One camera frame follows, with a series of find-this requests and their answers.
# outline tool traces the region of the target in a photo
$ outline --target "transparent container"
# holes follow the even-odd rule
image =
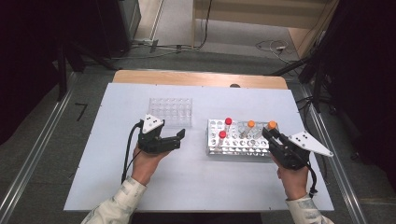
[[[150,98],[148,113],[165,120],[164,128],[191,127],[191,98]]]

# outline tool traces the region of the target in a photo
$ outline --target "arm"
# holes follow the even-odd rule
[[[134,155],[139,152],[140,149],[136,146]],[[134,159],[132,177],[128,176],[118,192],[91,210],[81,223],[128,223],[130,215],[146,191],[151,176],[167,154],[169,152],[149,155],[141,151]]]
[[[293,217],[294,223],[321,223],[333,224],[331,220],[324,217],[312,199],[306,193],[306,181],[308,179],[308,168],[303,167],[300,170],[288,170],[284,168],[273,156],[276,163],[277,177],[282,180],[283,187],[288,199],[286,204]]]

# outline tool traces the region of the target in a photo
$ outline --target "white sleeve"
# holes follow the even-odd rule
[[[319,212],[314,201],[308,195],[298,200],[286,201],[286,204],[295,224],[333,224]]]
[[[81,224],[128,223],[146,188],[128,176],[116,195],[91,210]]]

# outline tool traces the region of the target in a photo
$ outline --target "red cap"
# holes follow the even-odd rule
[[[233,123],[233,120],[230,118],[225,119],[225,124],[231,125]]]
[[[219,137],[220,138],[225,138],[225,136],[227,136],[227,133],[224,131],[219,132]]]

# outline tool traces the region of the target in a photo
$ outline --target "orange cap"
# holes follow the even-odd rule
[[[253,128],[254,127],[254,121],[253,120],[250,120],[248,123],[247,123],[247,126],[249,127],[249,128]]]
[[[273,120],[269,121],[267,124],[268,130],[273,130],[274,128],[276,128],[276,125],[277,125],[276,121]]]

